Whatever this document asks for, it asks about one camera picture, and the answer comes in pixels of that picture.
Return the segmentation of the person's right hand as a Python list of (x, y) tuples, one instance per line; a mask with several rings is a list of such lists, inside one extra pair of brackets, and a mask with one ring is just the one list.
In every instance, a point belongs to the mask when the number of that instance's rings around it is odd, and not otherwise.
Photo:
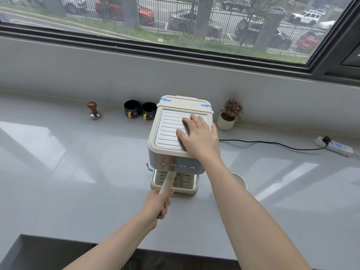
[(190, 139), (189, 147), (186, 149), (189, 155), (197, 159), (202, 165), (220, 161), (219, 138), (215, 124), (209, 127), (209, 125), (205, 123), (205, 128), (196, 128), (191, 117), (183, 117), (182, 122), (184, 122), (189, 129), (189, 133), (186, 135)]

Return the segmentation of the person's left hand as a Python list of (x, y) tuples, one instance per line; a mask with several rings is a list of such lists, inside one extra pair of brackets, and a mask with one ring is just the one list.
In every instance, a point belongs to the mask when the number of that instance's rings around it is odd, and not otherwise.
[(160, 188), (148, 192), (140, 211), (140, 216), (145, 220), (151, 230), (157, 226), (158, 220), (165, 218), (168, 212), (169, 206), (164, 207), (162, 205), (159, 191)]

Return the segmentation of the cream portafilter handle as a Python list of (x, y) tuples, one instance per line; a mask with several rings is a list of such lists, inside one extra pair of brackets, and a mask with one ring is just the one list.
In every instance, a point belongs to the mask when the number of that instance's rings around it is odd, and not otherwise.
[(175, 177), (176, 177), (176, 172), (171, 172), (171, 171), (168, 172), (160, 188), (159, 194), (162, 194), (172, 188)]

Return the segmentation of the cream espresso machine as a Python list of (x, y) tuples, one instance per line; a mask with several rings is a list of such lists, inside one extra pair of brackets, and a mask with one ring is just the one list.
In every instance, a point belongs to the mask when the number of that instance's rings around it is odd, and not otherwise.
[(176, 172), (172, 188), (176, 194), (194, 196), (199, 189), (199, 176), (205, 172), (200, 162), (191, 158), (176, 134), (181, 129), (189, 133), (183, 117), (201, 116), (211, 126), (213, 111), (209, 101), (185, 96), (164, 95), (148, 138), (149, 165), (153, 168), (151, 188), (161, 188), (168, 172)]

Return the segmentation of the person's right forearm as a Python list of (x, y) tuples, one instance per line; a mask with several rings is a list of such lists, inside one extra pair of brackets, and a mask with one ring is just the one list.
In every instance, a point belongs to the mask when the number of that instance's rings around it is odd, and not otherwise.
[(312, 270), (266, 209), (216, 155), (199, 159), (242, 270)]

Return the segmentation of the person's left forearm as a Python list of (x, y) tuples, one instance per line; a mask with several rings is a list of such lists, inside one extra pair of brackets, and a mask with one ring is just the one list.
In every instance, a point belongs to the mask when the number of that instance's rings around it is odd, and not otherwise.
[(141, 212), (63, 270), (121, 270), (158, 218)]

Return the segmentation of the small plant in white pot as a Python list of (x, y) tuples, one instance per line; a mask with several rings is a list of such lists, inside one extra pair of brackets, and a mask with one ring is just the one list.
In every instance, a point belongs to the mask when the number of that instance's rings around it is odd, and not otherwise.
[(244, 110), (241, 102), (236, 99), (229, 99), (225, 102), (218, 117), (217, 126), (221, 130), (227, 131), (233, 128), (235, 121), (241, 119)]

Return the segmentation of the white cup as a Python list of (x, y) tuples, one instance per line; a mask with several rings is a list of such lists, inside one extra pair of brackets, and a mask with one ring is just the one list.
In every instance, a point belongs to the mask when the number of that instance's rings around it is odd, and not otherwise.
[(231, 175), (231, 189), (235, 189), (236, 191), (238, 191), (240, 188), (242, 188), (243, 190), (248, 190), (247, 183), (241, 175), (235, 172), (231, 172)]

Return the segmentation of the black metal fence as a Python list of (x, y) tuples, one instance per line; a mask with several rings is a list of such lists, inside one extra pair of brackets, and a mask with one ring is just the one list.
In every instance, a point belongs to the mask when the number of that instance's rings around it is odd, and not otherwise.
[[(137, 0), (138, 5), (149, 8), (153, 11), (155, 16), (155, 24), (154, 26), (141, 26), (140, 28), (144, 30), (150, 30), (152, 32), (170, 32), (174, 34), (187, 34), (181, 33), (179, 31), (172, 30), (168, 27), (169, 22), (169, 13), (175, 12), (178, 10), (191, 9), (191, 4), (174, 1), (174, 0)], [(87, 0), (87, 13), (84, 14), (68, 14), (66, 13), (66, 17), (78, 19), (81, 21), (86, 21), (87, 25), (89, 25), (90, 21), (93, 22), (103, 22), (105, 23), (107, 17), (109, 17), (109, 21), (112, 24), (125, 25), (124, 22), (113, 22), (110, 19), (110, 16), (105, 9), (104, 16), (97, 14), (95, 11), (95, 0)], [(38, 15), (46, 15), (50, 12), (45, 8), (45, 4), (43, 0), (0, 0), (0, 7), (4, 8), (14, 8), (15, 10), (24, 10), (29, 13), (34, 13)], [(222, 41), (227, 44), (237, 44), (238, 41), (233, 40), (234, 31), (236, 29), (236, 25), (242, 19), (245, 19), (244, 16), (236, 13), (225, 13), (218, 9), (212, 9), (210, 19), (213, 19), (221, 24), (223, 27), (222, 35), (219, 38), (206, 37), (207, 40), (216, 40)], [(307, 53), (300, 52), (296, 49), (296, 41), (305, 33), (311, 30), (318, 30), (328, 33), (328, 30), (322, 30), (317, 27), (305, 28), (300, 25), (288, 25), (285, 23), (280, 23), (277, 27), (280, 31), (285, 33), (292, 40), (292, 45), (288, 50), (281, 50), (275, 48), (267, 48), (267, 52), (274, 53), (285, 53), (290, 55), (308, 55)]]

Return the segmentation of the grey concrete pillar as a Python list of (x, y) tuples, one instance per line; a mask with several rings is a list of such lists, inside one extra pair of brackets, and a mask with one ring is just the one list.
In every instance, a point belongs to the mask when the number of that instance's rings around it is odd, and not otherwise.
[(284, 17), (284, 13), (279, 11), (271, 10), (267, 12), (263, 26), (254, 44), (254, 50), (259, 52), (265, 52), (267, 50), (278, 25)]
[(209, 31), (209, 21), (213, 6), (213, 0), (198, 0), (194, 37), (205, 39)]
[(137, 0), (122, 0), (124, 23), (127, 28), (139, 29), (139, 10)]

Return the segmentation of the black car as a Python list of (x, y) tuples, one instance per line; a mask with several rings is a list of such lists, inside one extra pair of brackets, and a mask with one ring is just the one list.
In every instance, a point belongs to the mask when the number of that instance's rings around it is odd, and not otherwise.
[[(263, 20), (250, 23), (247, 31), (245, 30), (245, 22), (246, 20), (242, 19), (237, 23), (232, 39), (239, 42), (245, 35), (244, 43), (254, 45), (263, 27)], [(280, 50), (288, 50), (290, 49), (291, 45), (292, 40), (290, 37), (277, 28), (270, 40), (268, 47)]]

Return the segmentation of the red car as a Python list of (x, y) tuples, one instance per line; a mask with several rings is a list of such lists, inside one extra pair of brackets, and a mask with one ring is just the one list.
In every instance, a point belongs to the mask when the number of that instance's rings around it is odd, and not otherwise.
[[(149, 8), (137, 5), (139, 14), (139, 24), (141, 26), (154, 26), (155, 15)], [(104, 16), (105, 9), (109, 14), (111, 21), (113, 22), (125, 22), (124, 9), (122, 6), (122, 0), (95, 0), (95, 11), (97, 14)]]
[(325, 36), (326, 32), (324, 31), (308, 31), (296, 41), (296, 49), (302, 53), (310, 54), (318, 47)]

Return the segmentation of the white power strip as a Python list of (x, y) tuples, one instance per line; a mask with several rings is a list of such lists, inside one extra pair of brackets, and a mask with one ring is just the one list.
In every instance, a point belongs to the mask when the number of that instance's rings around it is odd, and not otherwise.
[(318, 145), (319, 147), (331, 150), (333, 152), (339, 153), (346, 157), (352, 157), (354, 155), (353, 148), (351, 148), (350, 146), (341, 144), (341, 143), (333, 141), (333, 140), (331, 140), (331, 143), (328, 146), (326, 146), (322, 142), (322, 138), (323, 138), (322, 136), (318, 136), (317, 138), (313, 139), (313, 142), (316, 145)]

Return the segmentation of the white off-road car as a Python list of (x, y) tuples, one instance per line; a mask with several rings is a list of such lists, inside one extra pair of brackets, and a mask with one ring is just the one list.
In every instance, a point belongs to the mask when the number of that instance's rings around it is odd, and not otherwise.
[(315, 11), (303, 11), (301, 13), (291, 13), (288, 21), (294, 24), (302, 24), (307, 26), (313, 26), (317, 24), (322, 14)]

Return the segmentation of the wooden handled coffee tamper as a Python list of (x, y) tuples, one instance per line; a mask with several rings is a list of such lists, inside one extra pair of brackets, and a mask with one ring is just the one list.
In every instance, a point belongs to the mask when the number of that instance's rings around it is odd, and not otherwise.
[(87, 103), (87, 108), (90, 110), (89, 116), (92, 119), (99, 119), (101, 117), (101, 112), (97, 110), (97, 103), (90, 101)]

